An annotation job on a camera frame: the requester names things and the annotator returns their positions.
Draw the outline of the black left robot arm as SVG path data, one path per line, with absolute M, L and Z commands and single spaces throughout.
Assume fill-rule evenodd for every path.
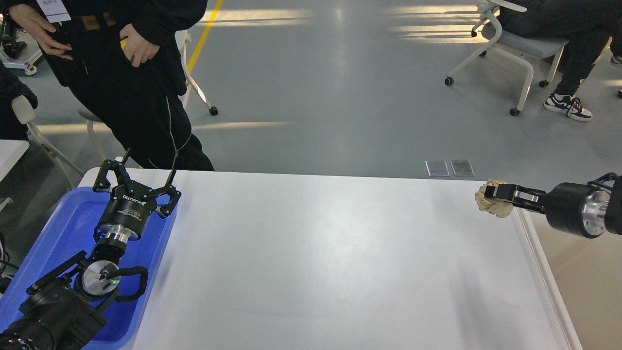
M 122 347 L 144 312 L 181 192 L 106 159 L 60 202 L 1 300 L 3 350 Z

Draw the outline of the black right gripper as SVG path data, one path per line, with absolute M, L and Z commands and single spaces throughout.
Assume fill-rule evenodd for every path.
M 563 182 L 549 193 L 516 184 L 486 185 L 484 197 L 544 213 L 554 229 L 593 239 L 605 231 L 610 194 L 593 186 Z

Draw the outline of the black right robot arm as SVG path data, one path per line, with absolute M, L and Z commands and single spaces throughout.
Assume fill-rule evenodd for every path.
M 516 184 L 490 184 L 484 186 L 484 198 L 542 213 L 552 228 L 589 239 L 604 232 L 622 232 L 622 184 L 616 173 L 587 184 L 562 182 L 550 192 Z

